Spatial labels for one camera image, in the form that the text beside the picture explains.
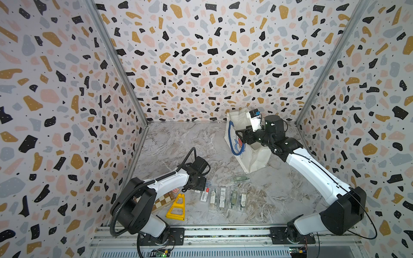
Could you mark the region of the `white canvas bag blue handles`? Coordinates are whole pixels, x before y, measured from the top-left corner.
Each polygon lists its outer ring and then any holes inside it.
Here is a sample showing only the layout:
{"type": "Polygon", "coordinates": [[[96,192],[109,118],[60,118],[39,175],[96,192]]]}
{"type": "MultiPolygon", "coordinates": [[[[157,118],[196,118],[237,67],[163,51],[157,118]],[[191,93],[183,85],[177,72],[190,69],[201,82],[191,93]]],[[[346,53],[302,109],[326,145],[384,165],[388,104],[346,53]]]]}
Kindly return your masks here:
{"type": "Polygon", "coordinates": [[[249,108],[227,113],[227,124],[224,139],[230,147],[230,153],[235,156],[246,174],[267,167],[271,151],[260,143],[244,144],[242,138],[236,135],[237,130],[251,126],[249,108]]]}

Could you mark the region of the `green compass set horizontal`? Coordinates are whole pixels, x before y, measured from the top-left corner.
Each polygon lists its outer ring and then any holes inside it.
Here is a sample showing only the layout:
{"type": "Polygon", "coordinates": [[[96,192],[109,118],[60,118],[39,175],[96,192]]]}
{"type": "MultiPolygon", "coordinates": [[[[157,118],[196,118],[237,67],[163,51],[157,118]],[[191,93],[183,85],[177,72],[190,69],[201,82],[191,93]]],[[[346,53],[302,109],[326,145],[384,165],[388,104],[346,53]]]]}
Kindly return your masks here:
{"type": "Polygon", "coordinates": [[[231,183],[239,184],[239,183],[248,183],[251,181],[251,178],[248,175],[236,175],[231,178],[231,183]]]}

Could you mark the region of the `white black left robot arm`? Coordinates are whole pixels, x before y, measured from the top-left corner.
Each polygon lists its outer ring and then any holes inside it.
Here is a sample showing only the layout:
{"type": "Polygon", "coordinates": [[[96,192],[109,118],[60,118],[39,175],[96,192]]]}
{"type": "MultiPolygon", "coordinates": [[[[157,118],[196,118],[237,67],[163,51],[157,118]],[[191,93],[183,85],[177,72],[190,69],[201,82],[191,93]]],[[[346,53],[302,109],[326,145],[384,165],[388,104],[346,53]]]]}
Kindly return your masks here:
{"type": "Polygon", "coordinates": [[[210,164],[201,157],[194,162],[183,162],[169,173],[150,180],[135,177],[129,180],[110,210],[110,234],[118,237],[126,232],[144,234],[157,244],[170,238],[171,227],[161,218],[152,215],[153,206],[159,197],[181,188],[182,191],[205,189],[205,176],[210,164]]]}

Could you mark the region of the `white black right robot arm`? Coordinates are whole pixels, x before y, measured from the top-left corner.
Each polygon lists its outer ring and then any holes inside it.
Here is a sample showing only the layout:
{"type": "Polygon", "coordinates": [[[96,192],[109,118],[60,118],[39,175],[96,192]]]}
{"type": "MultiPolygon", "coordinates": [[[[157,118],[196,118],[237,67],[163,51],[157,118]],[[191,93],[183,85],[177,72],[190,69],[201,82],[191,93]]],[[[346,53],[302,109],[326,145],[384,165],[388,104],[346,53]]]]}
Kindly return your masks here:
{"type": "Polygon", "coordinates": [[[277,115],[265,118],[259,110],[248,111],[247,125],[235,131],[243,145],[259,143],[272,154],[295,168],[321,194],[328,207],[312,215],[299,215],[287,223],[280,238],[299,244],[308,234],[329,231],[343,235],[363,220],[366,193],[360,187],[352,188],[319,164],[295,138],[287,137],[284,120],[277,115]]]}

